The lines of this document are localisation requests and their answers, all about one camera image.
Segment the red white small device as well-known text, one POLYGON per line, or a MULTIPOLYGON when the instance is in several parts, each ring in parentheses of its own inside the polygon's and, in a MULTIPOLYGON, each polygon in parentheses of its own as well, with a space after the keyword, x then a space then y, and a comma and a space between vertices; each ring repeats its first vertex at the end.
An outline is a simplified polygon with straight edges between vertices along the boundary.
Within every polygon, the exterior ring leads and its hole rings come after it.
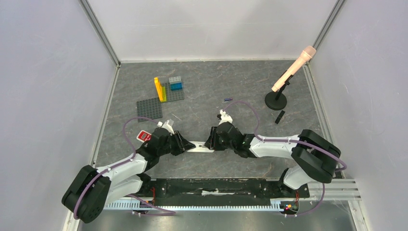
POLYGON ((137 139, 138 141, 140 141, 140 142, 146 142, 146 141, 149 141, 149 140, 151 139, 151 134, 148 133, 148 132, 145 131, 145 130, 141 130, 141 131, 138 133, 136 139, 137 139))

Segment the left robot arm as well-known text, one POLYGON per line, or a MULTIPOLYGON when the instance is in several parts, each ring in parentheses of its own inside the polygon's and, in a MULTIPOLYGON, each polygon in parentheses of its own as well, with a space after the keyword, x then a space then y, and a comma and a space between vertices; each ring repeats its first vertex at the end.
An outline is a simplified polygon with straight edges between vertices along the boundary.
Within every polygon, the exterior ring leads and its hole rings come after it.
POLYGON ((161 156, 182 154, 196 145, 178 131, 156 128, 150 139, 133 153, 113 164, 99 168, 86 165, 78 172, 62 197, 62 204, 75 219, 90 223, 103 208, 122 197, 150 193, 150 177, 145 172, 155 166, 161 156))

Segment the grey baseplate with bricks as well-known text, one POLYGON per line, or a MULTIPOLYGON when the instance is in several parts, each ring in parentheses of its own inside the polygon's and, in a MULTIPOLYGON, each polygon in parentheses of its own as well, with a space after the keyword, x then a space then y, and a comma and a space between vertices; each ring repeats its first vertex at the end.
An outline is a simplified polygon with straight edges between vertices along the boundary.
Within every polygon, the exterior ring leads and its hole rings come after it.
POLYGON ((163 83, 162 86, 166 87, 166 97, 167 97, 166 103, 180 101, 180 100, 185 99, 185 94, 183 90, 171 91, 169 83, 163 83))

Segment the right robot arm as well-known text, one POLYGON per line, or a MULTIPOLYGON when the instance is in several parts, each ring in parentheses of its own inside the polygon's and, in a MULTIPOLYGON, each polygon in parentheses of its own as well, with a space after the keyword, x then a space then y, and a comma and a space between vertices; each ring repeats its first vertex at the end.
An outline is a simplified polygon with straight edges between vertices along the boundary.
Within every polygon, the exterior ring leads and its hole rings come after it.
POLYGON ((278 183, 283 196, 291 196, 311 181, 331 183, 341 151, 312 130, 304 129, 289 137, 256 137, 242 134, 232 123, 212 127, 204 143, 209 150, 232 150, 242 158, 279 157, 291 159, 296 166, 284 171, 278 183))

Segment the white remote control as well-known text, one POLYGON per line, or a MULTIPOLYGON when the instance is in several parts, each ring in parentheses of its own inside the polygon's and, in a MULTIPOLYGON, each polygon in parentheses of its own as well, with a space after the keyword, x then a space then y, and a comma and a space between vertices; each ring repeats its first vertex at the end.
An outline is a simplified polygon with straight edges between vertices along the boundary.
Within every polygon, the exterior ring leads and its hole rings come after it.
POLYGON ((192 144, 195 145, 194 148, 187 150, 189 153, 213 153, 214 150, 210 150, 209 148, 205 147, 205 142, 202 141, 192 141, 192 144))

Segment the grey brick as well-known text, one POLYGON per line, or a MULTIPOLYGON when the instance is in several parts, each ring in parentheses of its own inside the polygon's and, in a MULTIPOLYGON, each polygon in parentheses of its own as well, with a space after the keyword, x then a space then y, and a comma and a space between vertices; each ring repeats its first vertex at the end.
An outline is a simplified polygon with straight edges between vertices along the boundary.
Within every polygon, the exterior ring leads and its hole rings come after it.
POLYGON ((178 84, 181 83, 181 76, 170 77, 168 79, 169 84, 178 84))

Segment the yellow brick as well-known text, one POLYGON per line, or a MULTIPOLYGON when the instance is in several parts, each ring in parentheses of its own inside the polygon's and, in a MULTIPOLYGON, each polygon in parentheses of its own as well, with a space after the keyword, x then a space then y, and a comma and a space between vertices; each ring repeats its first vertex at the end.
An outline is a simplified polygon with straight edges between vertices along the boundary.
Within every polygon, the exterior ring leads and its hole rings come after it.
POLYGON ((162 103, 164 101, 164 98, 163 98, 163 93, 162 93, 162 85, 158 77, 154 78, 154 84, 155 84, 155 88, 156 88, 159 100, 162 103))

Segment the blue brick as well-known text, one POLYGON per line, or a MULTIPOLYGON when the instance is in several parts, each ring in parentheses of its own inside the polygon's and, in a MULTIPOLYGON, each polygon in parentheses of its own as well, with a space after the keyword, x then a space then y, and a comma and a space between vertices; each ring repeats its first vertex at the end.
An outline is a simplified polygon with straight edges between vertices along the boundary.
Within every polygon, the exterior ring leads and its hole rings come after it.
POLYGON ((178 91, 178 90, 182 90, 182 89, 183 89, 183 85, 182 85, 181 82, 170 84, 170 90, 171 91, 178 91))

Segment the small black block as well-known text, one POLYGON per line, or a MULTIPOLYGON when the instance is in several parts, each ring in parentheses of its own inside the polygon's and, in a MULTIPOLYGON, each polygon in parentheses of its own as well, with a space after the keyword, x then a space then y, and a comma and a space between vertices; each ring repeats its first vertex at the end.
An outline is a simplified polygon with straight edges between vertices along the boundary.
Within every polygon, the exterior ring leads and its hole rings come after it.
POLYGON ((276 118, 276 120, 275 120, 275 124, 279 124, 279 123, 280 123, 280 121, 281 121, 281 119, 283 118, 284 114, 285 114, 285 111, 284 111, 284 110, 280 111, 279 115, 277 116, 277 118, 276 118))

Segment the aluminium frame rail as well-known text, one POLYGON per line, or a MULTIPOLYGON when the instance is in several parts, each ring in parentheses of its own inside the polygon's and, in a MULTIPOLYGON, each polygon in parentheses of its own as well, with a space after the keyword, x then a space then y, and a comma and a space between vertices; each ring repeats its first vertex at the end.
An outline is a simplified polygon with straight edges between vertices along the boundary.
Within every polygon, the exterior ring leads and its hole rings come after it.
POLYGON ((100 41, 102 42, 102 45, 104 46, 104 48, 106 49, 111 61, 114 64, 115 67, 115 72, 114 72, 114 78, 111 81, 111 83, 109 84, 109 88, 108 88, 108 95, 107 98, 105 100, 105 107, 104 107, 104 112, 103 112, 103 117, 102 120, 100 122, 100 128, 99 128, 99 132, 98 132, 98 136, 96 139, 96 142, 94 144, 94 147, 92 149, 93 153, 90 159, 89 164, 92 167, 95 167, 97 164, 97 158, 98 158, 98 153, 99 153, 99 149, 100 149, 100 145, 102 142, 102 138, 103 138, 103 132, 105 129, 105 125, 106 125, 106 121, 109 115, 109 110, 110 110, 110 106, 112 103, 112 98, 114 95, 114 90, 115 90, 115 86, 117 83, 117 78, 119 75, 119 71, 120 71, 120 67, 121 67, 121 61, 118 58, 116 52, 114 51, 113 46, 111 45, 111 42, 109 41, 101 23, 99 22, 96 13, 94 12, 91 3, 88 0, 80 0, 79 1, 81 7, 83 8, 86 16, 88 17, 93 29, 95 30, 97 36, 99 37, 100 41))

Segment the pink toy microphone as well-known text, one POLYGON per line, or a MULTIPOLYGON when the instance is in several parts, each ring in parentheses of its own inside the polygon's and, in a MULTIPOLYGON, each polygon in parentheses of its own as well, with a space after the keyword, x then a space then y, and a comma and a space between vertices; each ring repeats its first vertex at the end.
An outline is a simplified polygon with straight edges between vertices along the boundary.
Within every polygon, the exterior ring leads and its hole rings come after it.
POLYGON ((280 90, 284 83, 290 76, 294 75, 305 63, 309 62, 316 54, 316 49, 312 46, 307 46, 299 55, 299 57, 293 62, 293 64, 281 75, 281 77, 275 82, 271 90, 277 92, 280 90))

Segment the green brick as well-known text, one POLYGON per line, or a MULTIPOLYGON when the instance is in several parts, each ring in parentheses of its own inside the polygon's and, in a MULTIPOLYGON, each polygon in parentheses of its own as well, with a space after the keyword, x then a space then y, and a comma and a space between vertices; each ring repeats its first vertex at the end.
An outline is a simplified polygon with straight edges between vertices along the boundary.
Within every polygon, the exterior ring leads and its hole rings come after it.
POLYGON ((165 86, 162 86, 161 91, 162 91, 162 99, 161 99, 161 102, 164 103, 164 102, 167 101, 167 97, 166 97, 166 87, 165 87, 165 86))

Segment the dark grey brick baseplate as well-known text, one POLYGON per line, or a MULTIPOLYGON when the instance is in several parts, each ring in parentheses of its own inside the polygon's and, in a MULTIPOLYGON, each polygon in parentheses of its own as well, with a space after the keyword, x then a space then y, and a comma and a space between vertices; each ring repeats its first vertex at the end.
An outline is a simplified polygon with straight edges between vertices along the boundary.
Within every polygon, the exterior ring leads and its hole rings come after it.
POLYGON ((136 102, 138 122, 163 117, 162 105, 158 97, 136 102))

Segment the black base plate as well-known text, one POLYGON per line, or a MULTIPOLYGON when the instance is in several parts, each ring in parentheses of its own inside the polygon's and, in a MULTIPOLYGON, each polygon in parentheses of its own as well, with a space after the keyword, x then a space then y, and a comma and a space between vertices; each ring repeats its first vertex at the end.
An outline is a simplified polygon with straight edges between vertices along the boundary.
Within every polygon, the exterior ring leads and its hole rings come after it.
POLYGON ((261 178, 153 179, 136 195, 153 198, 156 206, 255 206, 310 197, 307 184, 293 190, 279 180, 261 178))

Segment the black microphone stand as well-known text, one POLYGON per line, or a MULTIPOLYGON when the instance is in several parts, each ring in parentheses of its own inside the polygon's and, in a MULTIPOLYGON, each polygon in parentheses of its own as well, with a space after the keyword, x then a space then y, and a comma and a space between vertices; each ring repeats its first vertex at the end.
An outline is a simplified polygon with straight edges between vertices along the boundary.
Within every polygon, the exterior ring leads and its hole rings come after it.
POLYGON ((283 94, 283 91, 285 90, 286 86, 290 84, 288 82, 288 80, 285 81, 284 85, 277 92, 271 91, 265 96, 265 104, 268 108, 278 111, 286 107, 287 98, 283 94))

